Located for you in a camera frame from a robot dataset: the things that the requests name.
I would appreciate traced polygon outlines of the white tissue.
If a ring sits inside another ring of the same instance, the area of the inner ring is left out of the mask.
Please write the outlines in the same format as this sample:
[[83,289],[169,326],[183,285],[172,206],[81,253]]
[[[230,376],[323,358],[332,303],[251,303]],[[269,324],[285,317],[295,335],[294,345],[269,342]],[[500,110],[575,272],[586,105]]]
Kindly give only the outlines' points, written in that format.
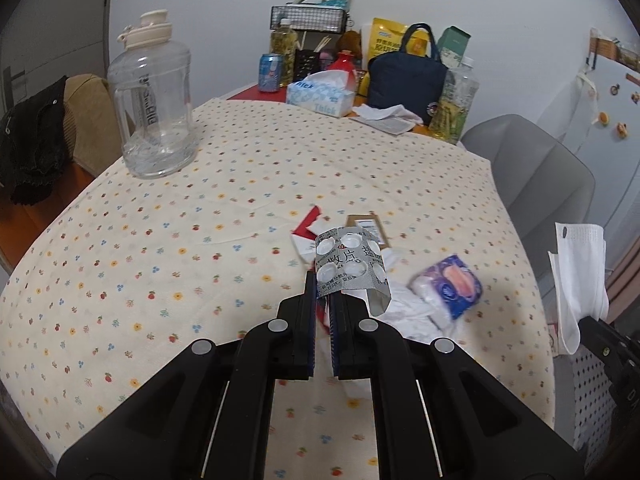
[[442,322],[442,319],[434,315],[435,309],[431,304],[427,304],[411,291],[411,281],[412,279],[408,284],[401,284],[390,280],[392,299],[386,312],[380,315],[380,319],[399,330],[405,338],[424,344],[430,344],[440,337],[451,336],[457,320],[438,326],[437,322]]

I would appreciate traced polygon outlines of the silver blister pack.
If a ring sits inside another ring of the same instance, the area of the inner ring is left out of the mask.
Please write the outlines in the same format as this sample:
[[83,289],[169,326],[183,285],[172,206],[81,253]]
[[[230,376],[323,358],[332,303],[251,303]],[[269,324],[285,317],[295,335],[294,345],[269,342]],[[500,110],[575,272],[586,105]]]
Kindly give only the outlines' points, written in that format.
[[360,290],[367,295],[370,315],[384,314],[392,299],[378,241],[360,226],[329,229],[317,237],[318,295]]

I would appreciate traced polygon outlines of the red white wrapper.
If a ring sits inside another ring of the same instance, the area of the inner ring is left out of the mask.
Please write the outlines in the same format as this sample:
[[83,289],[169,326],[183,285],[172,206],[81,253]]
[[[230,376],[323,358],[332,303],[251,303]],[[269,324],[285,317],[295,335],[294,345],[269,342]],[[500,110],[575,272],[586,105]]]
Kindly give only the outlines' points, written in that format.
[[313,206],[291,234],[297,255],[304,263],[311,264],[316,258],[317,238],[330,228],[319,206]]

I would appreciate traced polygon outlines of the small brown cardboard box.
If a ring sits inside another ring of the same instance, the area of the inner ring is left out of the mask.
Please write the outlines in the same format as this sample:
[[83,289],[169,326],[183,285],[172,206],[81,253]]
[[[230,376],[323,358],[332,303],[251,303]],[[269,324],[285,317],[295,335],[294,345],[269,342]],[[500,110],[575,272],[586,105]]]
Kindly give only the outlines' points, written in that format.
[[361,229],[367,230],[378,242],[378,246],[382,249],[390,248],[390,242],[383,229],[380,218],[374,213],[368,214],[350,214],[347,217],[346,226],[359,226]]

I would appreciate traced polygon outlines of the purple tissue pack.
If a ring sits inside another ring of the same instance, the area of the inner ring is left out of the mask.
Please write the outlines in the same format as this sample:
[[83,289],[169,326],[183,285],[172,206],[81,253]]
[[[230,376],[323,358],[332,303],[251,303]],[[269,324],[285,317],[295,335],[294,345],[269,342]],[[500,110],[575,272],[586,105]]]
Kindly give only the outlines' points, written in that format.
[[483,295],[480,280],[458,255],[451,255],[434,263],[416,275],[409,284],[411,291],[431,304],[442,322],[454,322],[476,306]]

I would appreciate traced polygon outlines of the floral cream tablecloth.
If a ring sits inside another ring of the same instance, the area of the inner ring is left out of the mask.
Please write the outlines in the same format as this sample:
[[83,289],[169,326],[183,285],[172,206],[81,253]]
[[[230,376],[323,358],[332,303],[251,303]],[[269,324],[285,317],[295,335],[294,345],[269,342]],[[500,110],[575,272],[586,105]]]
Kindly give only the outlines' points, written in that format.
[[1,379],[49,468],[190,342],[224,344],[302,292],[292,240],[376,214],[407,285],[456,255],[483,286],[451,338],[547,424],[547,322],[489,162],[282,103],[209,101],[200,150],[163,179],[116,162],[37,238],[1,297]]

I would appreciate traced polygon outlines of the grey upholstered chair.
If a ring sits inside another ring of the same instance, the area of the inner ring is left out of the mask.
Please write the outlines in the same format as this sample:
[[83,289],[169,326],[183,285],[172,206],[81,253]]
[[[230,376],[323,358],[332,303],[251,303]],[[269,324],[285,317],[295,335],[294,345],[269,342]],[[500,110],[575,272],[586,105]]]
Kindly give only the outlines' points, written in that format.
[[526,118],[507,114],[468,130],[463,146],[490,162],[495,186],[535,278],[550,273],[557,223],[582,223],[596,181],[561,142]]

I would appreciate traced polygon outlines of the white cloth on table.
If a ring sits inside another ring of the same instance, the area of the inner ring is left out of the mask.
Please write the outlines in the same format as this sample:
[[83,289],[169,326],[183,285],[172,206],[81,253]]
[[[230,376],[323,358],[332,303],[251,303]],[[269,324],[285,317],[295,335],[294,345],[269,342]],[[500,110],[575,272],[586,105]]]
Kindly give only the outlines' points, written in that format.
[[394,105],[387,108],[374,108],[367,104],[361,104],[352,109],[352,120],[369,126],[378,131],[400,136],[411,131],[416,126],[423,125],[423,119],[407,110],[402,105]]

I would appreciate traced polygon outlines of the blue tissue box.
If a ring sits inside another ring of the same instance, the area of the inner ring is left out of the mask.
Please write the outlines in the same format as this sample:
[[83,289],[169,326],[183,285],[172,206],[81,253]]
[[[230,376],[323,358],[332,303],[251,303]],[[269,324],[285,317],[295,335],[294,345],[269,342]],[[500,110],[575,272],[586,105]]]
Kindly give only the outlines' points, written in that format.
[[352,111],[355,91],[349,87],[349,73],[324,70],[286,88],[285,103],[322,115],[340,118]]

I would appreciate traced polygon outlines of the white refrigerator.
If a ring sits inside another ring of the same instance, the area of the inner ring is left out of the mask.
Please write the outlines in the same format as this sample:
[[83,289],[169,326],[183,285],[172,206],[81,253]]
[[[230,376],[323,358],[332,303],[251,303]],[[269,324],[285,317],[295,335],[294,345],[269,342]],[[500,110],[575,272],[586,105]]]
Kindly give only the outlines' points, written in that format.
[[639,74],[595,54],[577,83],[563,144],[596,181],[587,221],[611,238],[639,199]]

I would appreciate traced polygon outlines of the blue soda can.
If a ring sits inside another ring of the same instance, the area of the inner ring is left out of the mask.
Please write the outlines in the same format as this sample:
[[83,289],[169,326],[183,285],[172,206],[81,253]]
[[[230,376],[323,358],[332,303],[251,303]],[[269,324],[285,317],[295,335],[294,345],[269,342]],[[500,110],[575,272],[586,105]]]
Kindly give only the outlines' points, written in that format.
[[280,54],[265,53],[260,57],[258,90],[274,93],[280,89],[283,58]]

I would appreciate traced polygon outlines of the navy lunch bag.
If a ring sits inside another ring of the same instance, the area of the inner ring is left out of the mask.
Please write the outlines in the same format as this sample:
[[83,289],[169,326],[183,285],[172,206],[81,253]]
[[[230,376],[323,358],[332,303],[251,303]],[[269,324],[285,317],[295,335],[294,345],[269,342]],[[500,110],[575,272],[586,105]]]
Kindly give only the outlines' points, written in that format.
[[[413,55],[408,52],[409,40],[419,30],[427,33],[431,55]],[[382,53],[370,59],[367,103],[375,108],[402,105],[418,115],[424,125],[428,126],[442,96],[447,72],[448,68],[442,62],[439,48],[434,43],[431,26],[426,23],[412,24],[402,37],[397,51]]]

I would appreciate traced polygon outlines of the red white bottle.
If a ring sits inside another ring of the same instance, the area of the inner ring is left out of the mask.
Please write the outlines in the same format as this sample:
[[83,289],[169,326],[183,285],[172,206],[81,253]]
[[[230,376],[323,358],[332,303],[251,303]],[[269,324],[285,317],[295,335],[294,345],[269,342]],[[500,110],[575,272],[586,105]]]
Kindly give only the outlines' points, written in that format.
[[335,61],[329,66],[329,70],[342,70],[347,74],[346,88],[355,91],[357,88],[357,70],[354,64],[354,56],[349,50],[341,50],[337,53]]

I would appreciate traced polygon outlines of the plastic bottle with green contents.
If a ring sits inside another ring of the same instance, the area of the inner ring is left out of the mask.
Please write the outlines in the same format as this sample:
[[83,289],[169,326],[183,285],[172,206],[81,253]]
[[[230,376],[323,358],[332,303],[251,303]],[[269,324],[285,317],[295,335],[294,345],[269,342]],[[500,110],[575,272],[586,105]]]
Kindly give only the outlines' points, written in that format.
[[428,130],[436,139],[457,144],[462,137],[480,81],[473,70],[474,61],[464,56],[457,68],[448,70],[436,113]]

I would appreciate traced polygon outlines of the glass jar with pickles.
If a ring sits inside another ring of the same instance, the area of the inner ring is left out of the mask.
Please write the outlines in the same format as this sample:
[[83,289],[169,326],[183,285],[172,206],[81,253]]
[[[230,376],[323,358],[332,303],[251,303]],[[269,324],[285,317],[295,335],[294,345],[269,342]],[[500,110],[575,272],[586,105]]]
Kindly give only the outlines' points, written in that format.
[[297,34],[289,18],[282,18],[270,36],[270,51],[282,58],[280,86],[287,87],[293,81]]

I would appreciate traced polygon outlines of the large clear water jug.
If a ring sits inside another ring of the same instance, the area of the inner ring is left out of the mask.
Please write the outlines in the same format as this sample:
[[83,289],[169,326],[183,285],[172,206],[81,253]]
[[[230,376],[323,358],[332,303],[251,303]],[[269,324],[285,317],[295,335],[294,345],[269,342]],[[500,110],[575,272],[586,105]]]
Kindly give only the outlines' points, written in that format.
[[118,36],[124,52],[107,71],[122,159],[141,179],[168,176],[195,158],[190,92],[191,52],[172,39],[166,10],[140,16]]

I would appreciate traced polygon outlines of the yellow snack bag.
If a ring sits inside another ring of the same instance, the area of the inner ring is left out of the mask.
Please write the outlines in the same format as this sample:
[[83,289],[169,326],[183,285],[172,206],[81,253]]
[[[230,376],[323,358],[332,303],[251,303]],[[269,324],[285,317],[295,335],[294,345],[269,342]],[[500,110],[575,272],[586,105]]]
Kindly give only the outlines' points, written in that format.
[[[370,29],[368,58],[375,58],[386,52],[398,51],[408,28],[408,25],[399,22],[385,18],[374,18]],[[407,44],[407,52],[420,56],[430,52],[430,38],[425,30],[419,29],[411,36]]]

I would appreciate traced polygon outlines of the tan chair with black jacket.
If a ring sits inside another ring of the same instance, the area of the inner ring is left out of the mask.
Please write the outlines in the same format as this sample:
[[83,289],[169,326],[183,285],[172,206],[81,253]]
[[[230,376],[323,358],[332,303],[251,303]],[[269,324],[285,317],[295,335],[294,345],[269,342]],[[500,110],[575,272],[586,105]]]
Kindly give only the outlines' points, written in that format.
[[48,198],[72,162],[96,177],[120,154],[110,88],[93,74],[63,76],[1,119],[1,187],[14,204]]

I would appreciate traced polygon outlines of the green tall carton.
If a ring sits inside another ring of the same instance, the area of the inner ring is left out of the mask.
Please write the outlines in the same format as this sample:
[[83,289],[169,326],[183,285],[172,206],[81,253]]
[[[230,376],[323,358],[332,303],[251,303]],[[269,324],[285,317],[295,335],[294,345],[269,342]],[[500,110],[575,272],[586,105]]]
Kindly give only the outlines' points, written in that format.
[[471,35],[457,26],[449,26],[437,41],[437,47],[442,64],[448,68],[460,65]]

